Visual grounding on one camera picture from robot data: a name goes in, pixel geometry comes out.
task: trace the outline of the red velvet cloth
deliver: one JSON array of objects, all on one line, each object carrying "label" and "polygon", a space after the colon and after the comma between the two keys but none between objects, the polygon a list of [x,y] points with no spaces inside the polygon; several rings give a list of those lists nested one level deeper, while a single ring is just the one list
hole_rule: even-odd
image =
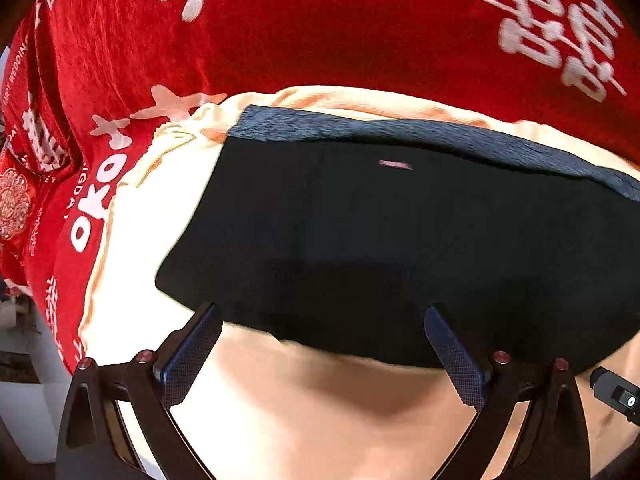
[{"label": "red velvet cloth", "polygon": [[25,169],[9,150],[3,150],[0,154],[0,243],[2,250],[17,260],[28,243],[30,217],[39,189],[40,177]]},{"label": "red velvet cloth", "polygon": [[402,92],[547,123],[640,162],[640,44],[604,4],[38,0],[11,47],[2,111],[18,160],[43,178],[34,250],[18,260],[66,364],[82,356],[84,292],[119,177],[156,126],[223,92]]}]

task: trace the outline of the white wall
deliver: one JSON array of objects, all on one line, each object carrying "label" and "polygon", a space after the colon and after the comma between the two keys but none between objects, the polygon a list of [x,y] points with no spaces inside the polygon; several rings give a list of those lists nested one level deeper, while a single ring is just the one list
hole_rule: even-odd
[{"label": "white wall", "polygon": [[28,354],[29,349],[24,333],[19,328],[0,330],[0,351]]},{"label": "white wall", "polygon": [[[34,310],[37,332],[23,335],[15,332],[17,339],[12,342],[31,355],[41,384],[0,382],[0,416],[29,462],[49,463],[56,459],[58,431],[71,376],[58,357],[49,327]],[[9,340],[0,335],[0,348],[8,345]]]},{"label": "white wall", "polygon": [[2,56],[0,56],[0,75],[4,72],[4,66],[6,65],[6,59],[9,57],[9,48],[7,47]]}]

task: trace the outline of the cream fabric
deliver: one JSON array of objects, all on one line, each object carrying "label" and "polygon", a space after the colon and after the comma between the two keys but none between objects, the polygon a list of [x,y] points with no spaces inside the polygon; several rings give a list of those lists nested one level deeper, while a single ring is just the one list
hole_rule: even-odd
[{"label": "cream fabric", "polygon": [[[169,123],[118,184],[86,294],[80,335],[99,364],[126,362],[156,348],[191,316],[154,286],[162,260],[188,224],[222,149],[249,104],[345,117],[423,118],[482,126],[640,173],[601,148],[550,128],[503,123],[468,110],[362,89],[302,87],[241,94]],[[603,365],[640,382],[636,337]],[[592,471],[609,463],[638,428],[593,398],[578,379],[590,433]],[[519,406],[484,478],[500,473],[525,406]],[[172,414],[220,480],[424,480],[446,459],[474,416],[441,370],[396,367],[337,356],[225,324],[186,401]],[[130,409],[127,426],[156,478],[162,478]]]}]

